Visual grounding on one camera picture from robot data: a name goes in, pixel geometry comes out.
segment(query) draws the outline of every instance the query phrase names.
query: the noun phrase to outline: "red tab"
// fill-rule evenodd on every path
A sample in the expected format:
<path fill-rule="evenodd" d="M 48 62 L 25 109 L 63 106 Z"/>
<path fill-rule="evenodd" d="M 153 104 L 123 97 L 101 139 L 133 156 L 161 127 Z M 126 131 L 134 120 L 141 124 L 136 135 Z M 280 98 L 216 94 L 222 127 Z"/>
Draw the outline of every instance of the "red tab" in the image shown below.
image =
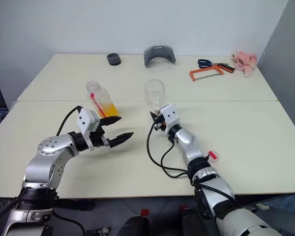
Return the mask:
<path fill-rule="evenodd" d="M 149 209 L 142 209 L 140 215 L 141 216 L 148 216 L 149 214 Z"/>
<path fill-rule="evenodd" d="M 209 151 L 208 153 L 213 158 L 213 160 L 216 160 L 217 159 L 217 156 L 213 153 L 213 151 Z"/>

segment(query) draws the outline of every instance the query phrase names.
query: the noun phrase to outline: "floor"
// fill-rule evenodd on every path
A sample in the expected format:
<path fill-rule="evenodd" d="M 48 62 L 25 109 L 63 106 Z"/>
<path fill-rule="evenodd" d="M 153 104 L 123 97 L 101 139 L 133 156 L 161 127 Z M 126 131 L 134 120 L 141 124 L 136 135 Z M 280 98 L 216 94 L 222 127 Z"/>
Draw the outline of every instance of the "floor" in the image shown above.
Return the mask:
<path fill-rule="evenodd" d="M 91 211 L 77 211 L 56 208 L 55 211 L 80 222 L 86 230 L 111 227 L 109 236 L 116 236 L 125 221 L 141 213 L 142 209 L 149 209 L 148 219 L 150 229 L 155 236 L 178 236 L 179 207 L 196 208 L 194 197 L 159 197 L 159 198 L 130 198 L 130 199 L 102 199 L 94 200 L 95 208 Z M 257 215 L 277 230 L 285 230 L 295 234 L 295 214 L 270 209 L 259 210 Z M 0 220 L 0 233 L 7 215 Z M 80 229 L 72 223 L 64 222 L 52 217 L 49 225 L 54 228 L 54 236 L 80 236 Z M 206 223 L 211 235 L 218 235 L 214 222 Z"/>

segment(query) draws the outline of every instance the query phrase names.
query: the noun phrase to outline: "white wall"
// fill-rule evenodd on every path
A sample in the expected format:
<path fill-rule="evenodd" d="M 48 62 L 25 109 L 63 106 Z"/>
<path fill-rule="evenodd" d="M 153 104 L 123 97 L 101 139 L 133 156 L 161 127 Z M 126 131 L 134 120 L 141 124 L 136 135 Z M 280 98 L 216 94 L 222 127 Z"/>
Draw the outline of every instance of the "white wall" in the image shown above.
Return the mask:
<path fill-rule="evenodd" d="M 288 0 L 0 0 L 0 88 L 16 100 L 54 53 L 263 52 Z"/>

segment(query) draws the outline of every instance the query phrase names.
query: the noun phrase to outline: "orange liquid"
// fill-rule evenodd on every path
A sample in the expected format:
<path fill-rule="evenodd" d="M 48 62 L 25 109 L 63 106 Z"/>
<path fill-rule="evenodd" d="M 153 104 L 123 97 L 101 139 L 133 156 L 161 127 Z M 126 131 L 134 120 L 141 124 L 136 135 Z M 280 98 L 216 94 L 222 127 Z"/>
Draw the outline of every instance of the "orange liquid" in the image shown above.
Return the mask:
<path fill-rule="evenodd" d="M 102 103 L 101 107 L 107 117 L 119 116 L 119 113 L 113 103 Z"/>

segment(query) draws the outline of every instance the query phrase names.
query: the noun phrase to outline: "pink stuffed toy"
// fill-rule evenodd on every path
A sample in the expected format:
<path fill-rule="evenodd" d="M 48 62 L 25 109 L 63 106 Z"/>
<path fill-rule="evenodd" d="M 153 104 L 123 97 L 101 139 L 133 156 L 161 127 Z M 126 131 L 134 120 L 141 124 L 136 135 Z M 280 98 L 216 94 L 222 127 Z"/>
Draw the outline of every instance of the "pink stuffed toy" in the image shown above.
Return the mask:
<path fill-rule="evenodd" d="M 239 52 L 232 55 L 232 61 L 235 69 L 243 71 L 245 77 L 250 77 L 252 70 L 257 65 L 257 55 Z"/>

